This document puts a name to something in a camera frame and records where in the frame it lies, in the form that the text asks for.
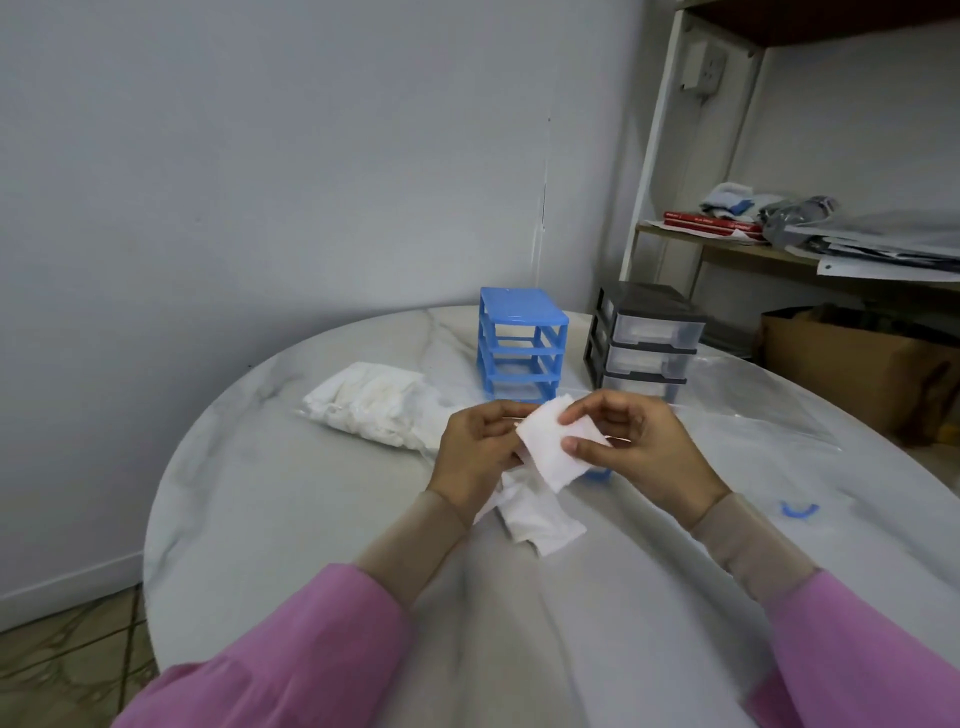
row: pink shirt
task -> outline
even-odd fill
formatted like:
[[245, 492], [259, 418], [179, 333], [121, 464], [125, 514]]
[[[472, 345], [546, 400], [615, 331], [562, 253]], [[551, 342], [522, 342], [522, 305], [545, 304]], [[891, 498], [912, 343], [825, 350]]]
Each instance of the pink shirt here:
[[[960, 726], [960, 672], [830, 573], [767, 613], [780, 670], [744, 706], [763, 728]], [[410, 640], [389, 593], [331, 565], [212, 660], [165, 670], [113, 725], [361, 728]]]

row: cardboard box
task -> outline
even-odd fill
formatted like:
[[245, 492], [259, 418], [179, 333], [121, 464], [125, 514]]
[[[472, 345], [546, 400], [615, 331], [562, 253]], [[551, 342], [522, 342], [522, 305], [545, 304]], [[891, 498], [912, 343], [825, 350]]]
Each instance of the cardboard box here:
[[754, 356], [903, 445], [933, 442], [960, 391], [960, 338], [833, 305], [763, 314]]

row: round table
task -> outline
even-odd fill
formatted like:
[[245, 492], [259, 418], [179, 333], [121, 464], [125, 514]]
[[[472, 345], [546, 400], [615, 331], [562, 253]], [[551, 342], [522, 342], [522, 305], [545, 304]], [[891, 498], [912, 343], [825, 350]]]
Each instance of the round table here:
[[[161, 667], [213, 656], [322, 566], [356, 556], [425, 486], [419, 454], [311, 423], [296, 412], [302, 397], [354, 361], [475, 386], [476, 321], [476, 306], [455, 306], [336, 328], [207, 408], [170, 461], [147, 529]], [[588, 325], [570, 314], [562, 387], [586, 388]], [[777, 526], [960, 667], [960, 499], [857, 420], [779, 381], [839, 449], [684, 421], [761, 507], [787, 481], [813, 494], [814, 517]], [[378, 725], [753, 726], [737, 701], [773, 664], [759, 608], [618, 476], [577, 481], [561, 502], [587, 533], [546, 558], [514, 545], [495, 513], [473, 528], [415, 607], [416, 643]]]

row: left hand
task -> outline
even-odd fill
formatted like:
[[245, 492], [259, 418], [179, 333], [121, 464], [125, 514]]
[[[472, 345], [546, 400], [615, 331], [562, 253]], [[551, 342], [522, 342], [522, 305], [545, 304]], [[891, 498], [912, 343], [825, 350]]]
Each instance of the left hand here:
[[516, 420], [539, 407], [509, 400], [454, 413], [446, 424], [427, 490], [443, 496], [469, 528], [504, 471], [520, 465]]

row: electrical outlet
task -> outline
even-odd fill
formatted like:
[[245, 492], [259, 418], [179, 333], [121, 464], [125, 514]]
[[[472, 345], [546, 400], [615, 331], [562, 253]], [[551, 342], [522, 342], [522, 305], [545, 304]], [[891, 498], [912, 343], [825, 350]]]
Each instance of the electrical outlet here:
[[727, 51], [710, 40], [690, 43], [686, 50], [680, 88], [700, 96], [712, 96], [720, 88], [723, 70], [727, 66]]

